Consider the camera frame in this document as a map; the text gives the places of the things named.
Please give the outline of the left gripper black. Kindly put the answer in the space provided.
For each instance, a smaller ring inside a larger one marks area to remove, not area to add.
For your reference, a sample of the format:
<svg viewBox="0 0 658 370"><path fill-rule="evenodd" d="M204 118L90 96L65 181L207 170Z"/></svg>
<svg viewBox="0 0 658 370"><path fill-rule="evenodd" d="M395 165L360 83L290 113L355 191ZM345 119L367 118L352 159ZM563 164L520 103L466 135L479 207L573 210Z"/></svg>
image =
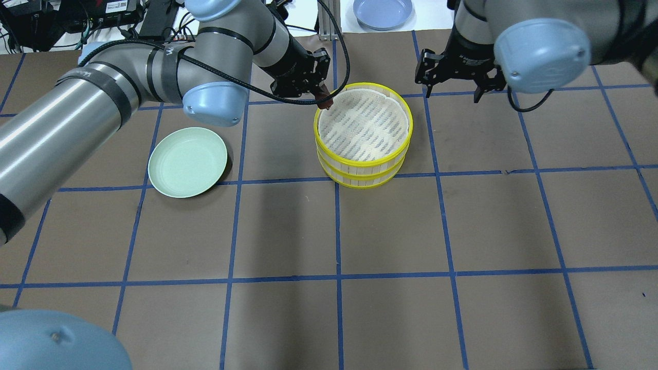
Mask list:
<svg viewBox="0 0 658 370"><path fill-rule="evenodd" d="M325 80L331 57L325 48L313 52L303 48L290 48L284 56L270 66L272 93L278 98L299 98L310 93L315 99L330 94Z"/></svg>

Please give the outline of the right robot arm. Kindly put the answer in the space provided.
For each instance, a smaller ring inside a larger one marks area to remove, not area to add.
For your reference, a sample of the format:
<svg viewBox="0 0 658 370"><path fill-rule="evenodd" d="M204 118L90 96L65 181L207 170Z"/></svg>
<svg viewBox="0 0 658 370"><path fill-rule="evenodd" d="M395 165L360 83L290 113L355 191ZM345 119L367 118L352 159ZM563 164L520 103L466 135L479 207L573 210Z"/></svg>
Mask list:
<svg viewBox="0 0 658 370"><path fill-rule="evenodd" d="M414 81L471 80L474 102L510 87L547 93L588 66L631 63L656 88L656 1L448 1L443 52L421 50Z"/></svg>

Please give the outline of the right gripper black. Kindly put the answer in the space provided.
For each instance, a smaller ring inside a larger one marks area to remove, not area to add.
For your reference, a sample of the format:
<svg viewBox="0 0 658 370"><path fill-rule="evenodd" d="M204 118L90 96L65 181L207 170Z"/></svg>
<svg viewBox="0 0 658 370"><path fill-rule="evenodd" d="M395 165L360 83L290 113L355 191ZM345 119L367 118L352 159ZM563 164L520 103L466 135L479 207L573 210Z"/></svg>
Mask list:
<svg viewBox="0 0 658 370"><path fill-rule="evenodd" d="M507 82L496 64L493 44L477 44L464 36L449 36L443 52L421 49L414 71L414 82L424 85L425 98L430 98L433 87L447 80L475 82L473 103L484 94L502 91Z"/></svg>

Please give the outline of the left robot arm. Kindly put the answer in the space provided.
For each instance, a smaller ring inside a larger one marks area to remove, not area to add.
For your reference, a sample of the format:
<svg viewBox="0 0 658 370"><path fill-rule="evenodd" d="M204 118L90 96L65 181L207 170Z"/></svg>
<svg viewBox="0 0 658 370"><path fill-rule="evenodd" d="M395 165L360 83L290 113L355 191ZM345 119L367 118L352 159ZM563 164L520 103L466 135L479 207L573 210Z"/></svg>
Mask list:
<svg viewBox="0 0 658 370"><path fill-rule="evenodd" d="M181 104L203 124L237 124L250 91L289 104L331 105L329 57L307 51L261 1L187 1L193 45L106 42L2 125L2 244L143 102Z"/></svg>

